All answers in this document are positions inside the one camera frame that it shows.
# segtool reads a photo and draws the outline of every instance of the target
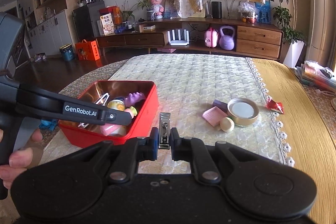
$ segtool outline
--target white router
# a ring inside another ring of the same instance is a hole
[[[189,31],[184,29],[184,40],[181,40],[181,29],[168,31],[168,41],[171,46],[186,46],[189,44]]]

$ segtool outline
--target red tin box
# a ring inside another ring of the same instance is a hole
[[[135,105],[138,115],[133,118],[132,123],[128,126],[127,135],[124,137],[105,137],[99,133],[100,128],[97,125],[91,124],[87,128],[78,128],[78,122],[59,121],[61,130],[71,144],[85,148],[104,140],[111,140],[114,145],[119,145],[124,144],[129,138],[148,136],[159,106],[155,84],[151,81],[97,81],[82,92],[78,99],[95,102],[106,92],[110,94],[108,102],[115,97],[126,97],[134,92],[142,92],[146,96],[146,100],[142,100]]]

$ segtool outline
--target finger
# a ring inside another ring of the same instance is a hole
[[[25,150],[18,150],[9,156],[9,165],[13,168],[25,168],[33,160],[33,150],[29,147]]]
[[[0,167],[0,179],[12,182],[18,175],[26,170],[26,168],[12,168],[9,165],[3,165]]]
[[[39,128],[34,131],[34,133],[31,136],[31,140],[33,142],[36,142],[36,143],[38,143],[38,142],[40,142],[42,140],[42,134],[41,134],[41,131],[40,131]]]
[[[2,183],[3,183],[3,185],[5,186],[5,188],[7,188],[8,190],[11,189],[12,184],[13,184],[12,181],[6,181],[6,180],[4,180]]]

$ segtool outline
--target dark wooden floor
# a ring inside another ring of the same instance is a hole
[[[79,61],[77,59],[65,62],[61,58],[47,58],[18,68],[14,78],[21,83],[28,83],[52,92],[60,92],[68,84],[82,75],[99,67],[117,61],[148,53],[146,48],[116,48],[102,56],[97,61]],[[197,51],[176,51],[175,53],[206,53]]]

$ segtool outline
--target metal screw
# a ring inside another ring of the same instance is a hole
[[[113,172],[110,174],[110,178],[113,180],[124,180],[126,178],[126,174],[124,172]]]
[[[154,187],[158,187],[158,186],[160,186],[160,183],[158,183],[157,181],[152,181],[152,182],[150,183],[150,185],[151,185],[151,186],[154,186]]]
[[[213,171],[206,171],[202,174],[202,177],[206,180],[216,180],[219,177],[219,174]]]

